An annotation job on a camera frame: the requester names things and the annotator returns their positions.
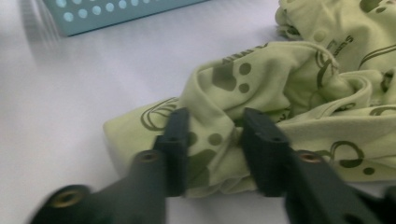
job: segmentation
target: white table surface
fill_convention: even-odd
[[[277,36],[277,1],[212,0],[83,35],[58,34],[36,0],[0,1],[0,223],[26,223],[55,189],[119,179],[102,130],[179,96],[192,70]],[[389,183],[361,187],[378,193]],[[168,223],[287,223],[253,192],[168,201]]]

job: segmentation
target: green cloth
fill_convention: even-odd
[[[187,196],[254,190],[239,145],[243,110],[251,107],[269,115],[293,148],[316,151],[347,181],[396,179],[396,35],[388,21],[396,14],[384,6],[280,1],[279,32],[306,41],[272,42],[201,65],[181,96],[108,121],[106,137],[127,167],[152,148],[169,114],[187,107]]]

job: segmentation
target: screw hole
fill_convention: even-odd
[[[306,162],[312,162],[312,163],[319,163],[320,162],[320,158],[314,154],[311,153],[304,153],[300,155],[300,159],[302,161],[306,161]]]
[[[152,162],[152,161],[156,161],[157,159],[158,156],[155,153],[147,153],[140,157],[140,161],[142,162]]]
[[[84,198],[84,194],[79,190],[69,190],[57,195],[51,203],[52,207],[65,208],[79,203]]]

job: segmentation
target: fabric print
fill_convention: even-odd
[[[216,152],[211,149],[200,151],[198,154],[189,157],[187,167],[188,188],[198,188],[209,186],[210,172],[207,165],[216,156]]]
[[[381,6],[382,0],[361,0],[360,7],[361,10],[365,13],[369,13],[375,9],[376,13],[381,13],[385,11],[387,8],[386,6]],[[394,5],[395,1],[386,1],[387,5]]]
[[[390,82],[393,79],[393,72],[387,72],[384,74],[384,79],[381,82],[381,90],[387,92],[389,89]]]
[[[226,63],[221,66],[213,68],[212,82],[216,87],[225,91],[234,91],[238,89],[241,93],[250,91],[250,85],[241,83],[238,85],[236,77],[233,75],[234,63]],[[250,63],[242,63],[238,72],[240,76],[246,76],[251,72]]]
[[[340,150],[353,150],[354,152],[356,152],[357,155],[357,159],[354,160],[340,160],[339,161],[340,166],[348,169],[361,166],[364,160],[364,152],[356,144],[349,141],[334,142],[330,148],[330,151],[320,150],[320,151],[316,151],[316,153],[318,153],[322,157],[328,157],[330,159],[329,163],[334,164],[336,152]],[[367,167],[363,169],[363,173],[365,175],[373,175],[374,172],[375,169],[372,167]]]
[[[223,141],[223,138],[222,138],[221,134],[219,134],[219,133],[212,133],[207,138],[207,142],[214,147],[219,146],[222,141]]]
[[[385,55],[388,53],[391,53],[393,51],[396,50],[396,45],[392,45],[386,48],[382,48],[382,49],[377,49],[374,50],[373,52],[368,53],[366,56],[364,56],[364,58],[361,60],[361,64],[359,65],[359,69],[361,69],[361,67],[369,60],[372,60],[375,57],[381,56],[381,55]]]
[[[156,122],[156,120],[162,120],[163,118],[169,117],[169,115],[176,109],[176,102],[178,98],[171,98],[160,102],[152,108],[146,110],[140,116],[140,122],[142,125],[150,131],[162,131],[165,129],[166,122]]]
[[[382,106],[378,107],[370,112],[371,116],[381,116],[385,111],[396,112],[396,106]]]
[[[233,76],[233,62],[214,67],[212,83],[222,90],[233,91],[236,88],[236,78]]]
[[[352,43],[354,38],[352,35],[346,37],[345,41],[338,45],[337,41],[332,40],[329,45],[327,46],[327,50],[332,52],[334,57],[337,57],[338,54],[343,50],[348,44]]]
[[[257,49],[264,49],[264,48],[266,48],[267,46],[268,46],[268,43],[266,43],[266,44],[264,44],[264,45],[259,45],[259,46],[255,47],[255,48],[253,48],[253,49],[247,49],[247,50],[244,50],[244,51],[242,51],[242,52],[240,52],[240,53],[233,54],[233,55],[231,55],[231,56],[229,56],[229,57],[223,58],[223,59],[222,59],[222,63],[223,63],[223,64],[232,63],[233,61],[235,61],[235,60],[237,60],[237,59],[243,58],[243,57],[245,57],[245,56],[247,56],[247,55],[253,53],[253,52],[256,51]]]
[[[323,78],[324,75],[326,74],[327,69],[329,67],[332,68],[333,64],[332,64],[332,59],[325,60],[324,55],[319,51],[317,51],[315,58],[316,58],[317,66],[320,68],[317,75],[317,86],[318,89],[320,89],[323,87]]]
[[[189,147],[192,147],[197,142],[198,142],[198,134],[194,132],[189,132]]]

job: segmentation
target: blue plastic basket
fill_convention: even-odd
[[[43,0],[65,35],[76,35],[207,0]]]

